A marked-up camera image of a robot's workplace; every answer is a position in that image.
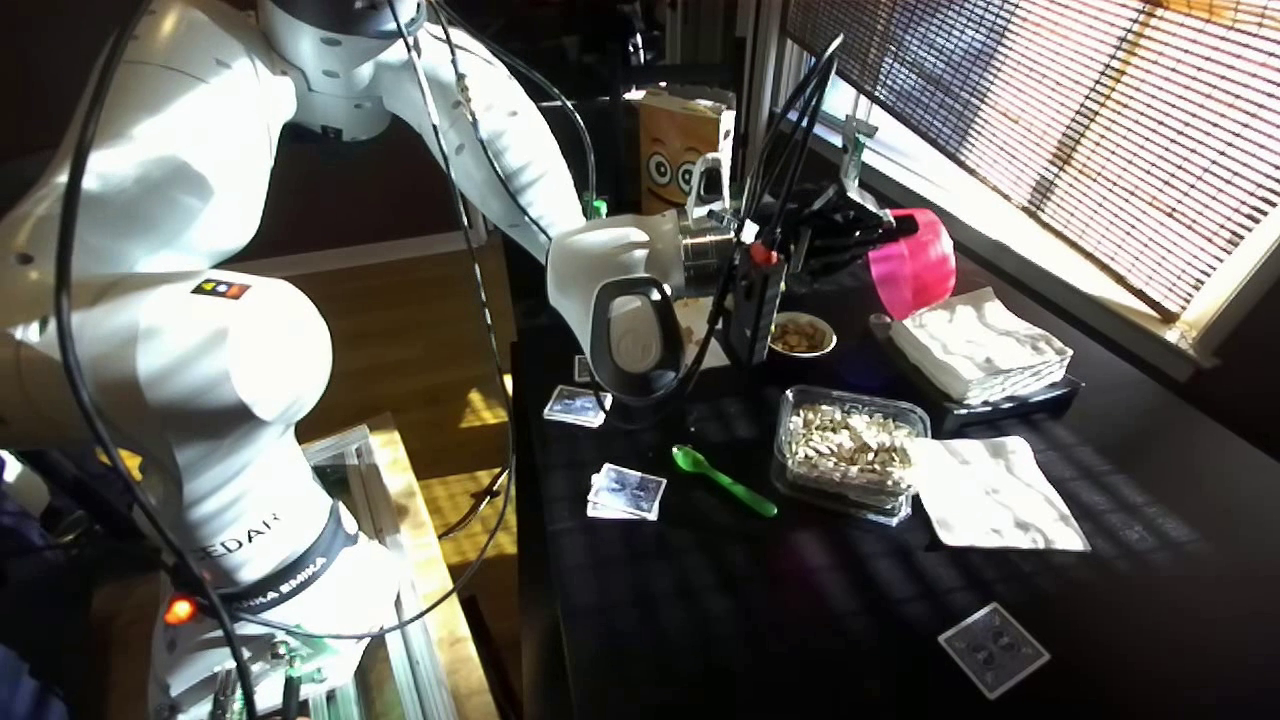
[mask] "small bowl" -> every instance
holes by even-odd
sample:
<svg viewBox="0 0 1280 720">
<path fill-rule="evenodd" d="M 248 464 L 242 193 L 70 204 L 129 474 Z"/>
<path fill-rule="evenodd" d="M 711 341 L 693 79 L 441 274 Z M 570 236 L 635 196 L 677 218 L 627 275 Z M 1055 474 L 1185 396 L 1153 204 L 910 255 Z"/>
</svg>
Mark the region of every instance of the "small bowl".
<svg viewBox="0 0 1280 720">
<path fill-rule="evenodd" d="M 766 349 L 774 357 L 815 359 L 834 349 L 834 328 L 810 313 L 774 313 Z"/>
</svg>

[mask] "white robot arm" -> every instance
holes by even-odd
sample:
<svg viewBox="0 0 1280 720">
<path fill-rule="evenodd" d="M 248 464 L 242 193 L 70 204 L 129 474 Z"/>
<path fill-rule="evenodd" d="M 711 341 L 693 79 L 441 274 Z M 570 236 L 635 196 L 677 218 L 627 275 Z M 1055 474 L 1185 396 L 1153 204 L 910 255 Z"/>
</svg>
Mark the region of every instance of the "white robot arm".
<svg viewBox="0 0 1280 720">
<path fill-rule="evenodd" d="M 274 137 L 365 141 L 391 115 L 498 231 L 548 263 L 548 296 L 627 401 L 679 376 L 662 305 L 677 230 L 585 220 L 570 173 L 524 88 L 417 0 L 150 0 L 79 179 L 70 337 L 111 437 L 144 457 L 144 498 L 234 616 L 255 702 L 280 702 L 280 629 L 391 625 L 399 564 L 322 498 L 297 419 L 327 385 L 322 315 L 285 281 L 221 267 L 265 212 Z M 54 337 L 70 137 L 0 220 L 0 447 L 82 447 Z M 365 642 L 327 643 L 327 679 Z M 155 632 L 150 711 L 209 711 L 229 647 L 210 625 Z"/>
</svg>

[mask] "window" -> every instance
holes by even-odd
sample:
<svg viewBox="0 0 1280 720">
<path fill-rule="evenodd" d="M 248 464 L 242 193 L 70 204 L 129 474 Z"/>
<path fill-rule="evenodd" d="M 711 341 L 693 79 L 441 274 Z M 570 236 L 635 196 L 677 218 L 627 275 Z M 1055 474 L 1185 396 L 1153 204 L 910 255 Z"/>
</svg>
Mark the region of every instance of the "window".
<svg viewBox="0 0 1280 720">
<path fill-rule="evenodd" d="M 853 88 L 1076 250 L 1178 351 L 1204 357 L 1265 286 L 1280 0 L 792 0 L 784 31 L 808 53 L 844 31 Z"/>
</svg>

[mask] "pink container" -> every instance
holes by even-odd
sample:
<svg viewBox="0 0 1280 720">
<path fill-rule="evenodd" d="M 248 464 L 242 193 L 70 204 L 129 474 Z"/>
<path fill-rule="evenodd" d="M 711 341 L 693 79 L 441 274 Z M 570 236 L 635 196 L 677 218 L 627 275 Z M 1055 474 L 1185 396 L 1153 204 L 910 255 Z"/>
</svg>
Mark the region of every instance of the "pink container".
<svg viewBox="0 0 1280 720">
<path fill-rule="evenodd" d="M 957 290 L 957 250 L 932 207 L 891 207 L 899 239 L 866 254 L 873 286 L 891 322 L 932 308 Z"/>
</svg>

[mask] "container of nuts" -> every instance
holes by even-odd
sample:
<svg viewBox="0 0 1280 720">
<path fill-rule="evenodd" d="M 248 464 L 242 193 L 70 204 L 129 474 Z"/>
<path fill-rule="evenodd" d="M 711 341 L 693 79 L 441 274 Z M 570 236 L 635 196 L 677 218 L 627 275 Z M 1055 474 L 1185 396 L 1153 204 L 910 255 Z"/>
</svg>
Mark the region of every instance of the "container of nuts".
<svg viewBox="0 0 1280 720">
<path fill-rule="evenodd" d="M 873 520 L 910 513 L 906 441 L 932 437 L 928 414 L 904 401 L 792 385 L 774 415 L 774 489 Z"/>
</svg>

